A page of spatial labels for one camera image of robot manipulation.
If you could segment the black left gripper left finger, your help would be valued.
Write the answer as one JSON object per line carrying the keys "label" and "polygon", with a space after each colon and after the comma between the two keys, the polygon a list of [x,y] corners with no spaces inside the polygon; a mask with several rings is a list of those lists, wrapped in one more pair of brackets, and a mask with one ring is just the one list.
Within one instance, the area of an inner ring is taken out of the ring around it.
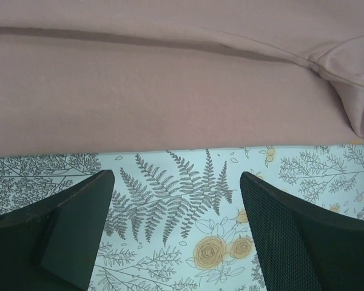
{"label": "black left gripper left finger", "polygon": [[114,183],[102,170],[0,215],[0,290],[87,290]]}

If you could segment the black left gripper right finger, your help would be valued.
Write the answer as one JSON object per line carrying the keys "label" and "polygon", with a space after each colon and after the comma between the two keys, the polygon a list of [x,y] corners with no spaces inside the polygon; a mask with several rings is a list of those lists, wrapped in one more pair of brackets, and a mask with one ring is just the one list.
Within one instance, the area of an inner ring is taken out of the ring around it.
{"label": "black left gripper right finger", "polygon": [[364,290],[364,221],[240,177],[267,290]]}

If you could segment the pink t shirt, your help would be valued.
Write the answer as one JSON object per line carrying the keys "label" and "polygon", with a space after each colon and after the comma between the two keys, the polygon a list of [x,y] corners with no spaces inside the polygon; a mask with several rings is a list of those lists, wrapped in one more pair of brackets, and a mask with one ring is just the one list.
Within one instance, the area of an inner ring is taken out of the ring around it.
{"label": "pink t shirt", "polygon": [[364,144],[364,1],[0,1],[0,157]]}

